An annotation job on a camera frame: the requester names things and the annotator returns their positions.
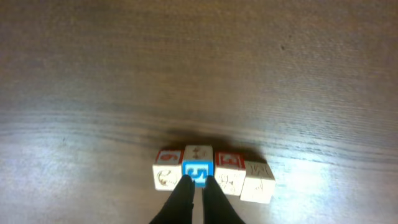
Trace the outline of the blue baseball wood block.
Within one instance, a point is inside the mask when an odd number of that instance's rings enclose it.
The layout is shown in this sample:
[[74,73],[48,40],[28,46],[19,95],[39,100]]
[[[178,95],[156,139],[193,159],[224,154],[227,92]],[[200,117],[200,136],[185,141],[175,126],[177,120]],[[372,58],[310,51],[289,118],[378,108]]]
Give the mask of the blue baseball wood block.
[[215,153],[214,178],[226,195],[240,196],[246,176],[243,156],[232,152]]

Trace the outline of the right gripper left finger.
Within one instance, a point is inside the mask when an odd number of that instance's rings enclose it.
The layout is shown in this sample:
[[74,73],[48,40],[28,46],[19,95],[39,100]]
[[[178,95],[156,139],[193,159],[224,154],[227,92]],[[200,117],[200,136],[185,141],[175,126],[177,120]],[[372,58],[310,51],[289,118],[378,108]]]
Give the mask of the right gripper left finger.
[[195,182],[183,175],[150,224],[192,224]]

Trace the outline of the blue number 5 block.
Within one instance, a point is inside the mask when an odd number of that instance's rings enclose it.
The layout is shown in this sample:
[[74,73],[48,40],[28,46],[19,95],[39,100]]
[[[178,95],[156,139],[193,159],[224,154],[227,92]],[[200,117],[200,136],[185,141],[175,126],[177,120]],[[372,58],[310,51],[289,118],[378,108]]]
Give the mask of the blue number 5 block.
[[209,145],[187,145],[182,161],[182,175],[189,175],[196,187],[205,187],[214,176],[213,148]]

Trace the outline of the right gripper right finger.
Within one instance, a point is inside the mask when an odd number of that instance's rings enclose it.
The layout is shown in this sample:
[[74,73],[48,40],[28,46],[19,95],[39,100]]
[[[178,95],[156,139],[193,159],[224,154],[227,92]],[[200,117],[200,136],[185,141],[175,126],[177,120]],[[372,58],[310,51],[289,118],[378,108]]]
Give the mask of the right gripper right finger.
[[202,189],[204,224],[245,224],[213,176]]

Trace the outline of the letter M wood block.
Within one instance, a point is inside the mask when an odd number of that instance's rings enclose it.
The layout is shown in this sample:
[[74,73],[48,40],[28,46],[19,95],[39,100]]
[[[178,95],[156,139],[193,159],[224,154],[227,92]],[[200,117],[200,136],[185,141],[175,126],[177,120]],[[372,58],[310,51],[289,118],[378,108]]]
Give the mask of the letter M wood block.
[[275,190],[275,177],[267,163],[244,161],[246,176],[240,200],[268,204]]

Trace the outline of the red number wood block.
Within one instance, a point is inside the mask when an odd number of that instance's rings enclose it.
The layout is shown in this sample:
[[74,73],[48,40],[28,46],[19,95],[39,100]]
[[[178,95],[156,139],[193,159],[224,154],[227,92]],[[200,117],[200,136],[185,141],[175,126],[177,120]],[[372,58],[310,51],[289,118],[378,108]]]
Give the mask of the red number wood block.
[[154,187],[159,191],[173,191],[182,177],[183,150],[166,150],[158,152],[152,165]]

